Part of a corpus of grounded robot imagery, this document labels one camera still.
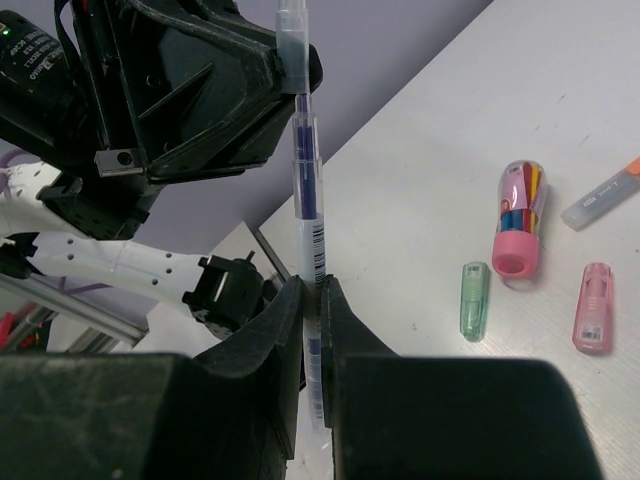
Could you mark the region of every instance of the green cap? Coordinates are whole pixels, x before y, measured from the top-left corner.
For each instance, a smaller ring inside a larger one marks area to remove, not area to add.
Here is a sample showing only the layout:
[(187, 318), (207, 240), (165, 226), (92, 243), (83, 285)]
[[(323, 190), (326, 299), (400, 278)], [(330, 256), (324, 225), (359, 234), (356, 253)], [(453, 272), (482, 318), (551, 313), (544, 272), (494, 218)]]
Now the green cap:
[(462, 267), (460, 295), (460, 333), (470, 342), (484, 338), (489, 298), (489, 267), (484, 262), (471, 262)]

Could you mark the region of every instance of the blue pen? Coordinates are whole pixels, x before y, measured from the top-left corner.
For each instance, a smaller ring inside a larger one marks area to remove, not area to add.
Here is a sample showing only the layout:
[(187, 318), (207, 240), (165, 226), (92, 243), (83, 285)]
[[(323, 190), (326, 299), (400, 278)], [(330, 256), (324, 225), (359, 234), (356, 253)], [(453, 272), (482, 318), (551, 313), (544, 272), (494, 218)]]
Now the blue pen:
[(511, 230), (511, 228), (513, 228), (512, 213), (513, 212), (504, 212), (502, 214), (502, 217), (500, 218), (501, 232), (508, 232), (509, 230)]
[(312, 426), (324, 431), (319, 299), (326, 276), (322, 158), (318, 149), (316, 116), (309, 84), (309, 11), (306, 0), (278, 0), (276, 26), (278, 56), (285, 78), (282, 92), (295, 95), (294, 204), (298, 219), (298, 275), (303, 296), (304, 366), (309, 387)]
[(513, 229), (519, 232), (524, 231), (523, 212), (524, 210), (516, 210), (514, 212), (511, 212), (511, 216), (513, 218)]

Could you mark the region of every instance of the orange eraser tip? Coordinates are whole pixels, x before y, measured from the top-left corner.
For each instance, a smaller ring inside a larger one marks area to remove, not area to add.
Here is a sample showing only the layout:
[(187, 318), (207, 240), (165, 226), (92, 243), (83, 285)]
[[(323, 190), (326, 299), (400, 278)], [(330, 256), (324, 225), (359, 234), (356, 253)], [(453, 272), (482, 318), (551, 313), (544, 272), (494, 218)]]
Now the orange eraser tip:
[(640, 175), (640, 157), (627, 165), (625, 170), (631, 175)]

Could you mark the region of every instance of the pink container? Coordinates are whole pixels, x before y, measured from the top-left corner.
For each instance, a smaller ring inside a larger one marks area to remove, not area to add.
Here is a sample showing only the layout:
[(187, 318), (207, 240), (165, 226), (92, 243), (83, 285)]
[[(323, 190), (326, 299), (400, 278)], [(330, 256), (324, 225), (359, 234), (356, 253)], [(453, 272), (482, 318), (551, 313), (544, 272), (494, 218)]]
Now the pink container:
[(547, 181), (540, 165), (511, 163), (499, 186), (500, 214), (493, 242), (492, 263), (504, 278), (526, 278), (538, 268), (538, 231)]
[(573, 344), (583, 353), (611, 352), (613, 273), (604, 263), (592, 263), (584, 269), (573, 325)]

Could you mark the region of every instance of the white table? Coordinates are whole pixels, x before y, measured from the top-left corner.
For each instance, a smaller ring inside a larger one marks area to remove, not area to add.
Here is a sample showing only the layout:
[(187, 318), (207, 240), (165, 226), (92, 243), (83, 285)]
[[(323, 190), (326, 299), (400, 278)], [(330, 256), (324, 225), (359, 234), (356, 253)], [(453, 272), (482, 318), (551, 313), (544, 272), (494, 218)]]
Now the white table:
[[(640, 477), (640, 198), (576, 233), (560, 212), (640, 155), (640, 3), (495, 1), (327, 164), (330, 273), (399, 353), (516, 356), (571, 384), (608, 478)], [(497, 182), (532, 159), (552, 193), (528, 292), (492, 276), (485, 340), (458, 332), (462, 265), (490, 263)], [(287, 202), (261, 228), (296, 271)], [(612, 355), (576, 351), (582, 271), (615, 274)]]

